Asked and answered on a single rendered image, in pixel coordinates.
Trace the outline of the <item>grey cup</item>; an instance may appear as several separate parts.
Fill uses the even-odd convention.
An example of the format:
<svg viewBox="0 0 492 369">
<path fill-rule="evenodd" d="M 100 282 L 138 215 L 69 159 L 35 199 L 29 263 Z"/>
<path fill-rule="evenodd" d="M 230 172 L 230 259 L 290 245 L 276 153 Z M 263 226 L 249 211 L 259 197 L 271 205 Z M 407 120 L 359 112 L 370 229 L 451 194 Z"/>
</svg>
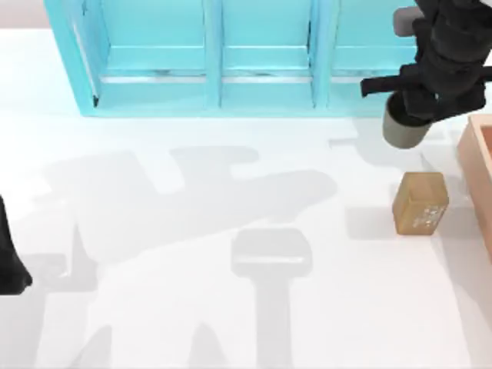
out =
<svg viewBox="0 0 492 369">
<path fill-rule="evenodd" d="M 392 93 L 385 104 L 382 133 L 385 141 L 394 148 L 411 149 L 418 146 L 428 133 L 432 122 L 407 113 L 400 92 Z"/>
</svg>

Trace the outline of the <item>pale grey rounded box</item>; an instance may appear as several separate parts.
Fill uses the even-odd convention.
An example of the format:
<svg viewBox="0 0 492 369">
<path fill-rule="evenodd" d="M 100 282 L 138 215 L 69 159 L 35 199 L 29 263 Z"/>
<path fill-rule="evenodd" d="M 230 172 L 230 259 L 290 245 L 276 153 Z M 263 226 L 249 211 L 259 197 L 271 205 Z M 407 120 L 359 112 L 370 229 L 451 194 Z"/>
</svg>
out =
<svg viewBox="0 0 492 369">
<path fill-rule="evenodd" d="M 413 22 L 422 17 L 423 13 L 417 6 L 408 6 L 396 9 L 393 13 L 394 34 L 398 37 L 413 36 Z"/>
</svg>

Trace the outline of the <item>brown translucent box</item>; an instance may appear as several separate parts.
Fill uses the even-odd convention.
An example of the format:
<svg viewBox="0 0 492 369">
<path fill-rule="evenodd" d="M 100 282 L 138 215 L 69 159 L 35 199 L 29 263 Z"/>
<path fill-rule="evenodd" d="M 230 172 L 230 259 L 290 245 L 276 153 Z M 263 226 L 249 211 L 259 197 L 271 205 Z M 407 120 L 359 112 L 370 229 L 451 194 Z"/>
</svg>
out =
<svg viewBox="0 0 492 369">
<path fill-rule="evenodd" d="M 449 202 L 442 173 L 405 172 L 392 204 L 395 231 L 399 235 L 431 236 Z"/>
</svg>

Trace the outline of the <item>light blue rack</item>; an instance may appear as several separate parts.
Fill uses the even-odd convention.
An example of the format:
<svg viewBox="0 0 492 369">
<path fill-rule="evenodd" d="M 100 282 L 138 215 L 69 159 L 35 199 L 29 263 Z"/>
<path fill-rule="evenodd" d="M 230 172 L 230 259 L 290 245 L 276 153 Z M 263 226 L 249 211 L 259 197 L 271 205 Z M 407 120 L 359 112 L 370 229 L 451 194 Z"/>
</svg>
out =
<svg viewBox="0 0 492 369">
<path fill-rule="evenodd" d="M 377 117 L 415 0 L 43 0 L 84 116 Z"/>
</svg>

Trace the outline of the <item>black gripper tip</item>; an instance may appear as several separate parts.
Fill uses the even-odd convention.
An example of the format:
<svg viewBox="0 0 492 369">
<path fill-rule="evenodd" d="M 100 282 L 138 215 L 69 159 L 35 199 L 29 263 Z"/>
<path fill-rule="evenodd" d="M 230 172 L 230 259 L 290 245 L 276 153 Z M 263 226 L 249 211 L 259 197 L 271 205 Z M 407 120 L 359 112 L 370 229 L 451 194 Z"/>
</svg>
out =
<svg viewBox="0 0 492 369">
<path fill-rule="evenodd" d="M 15 249 L 5 202 L 0 195 L 0 296 L 22 294 L 33 279 Z"/>
</svg>

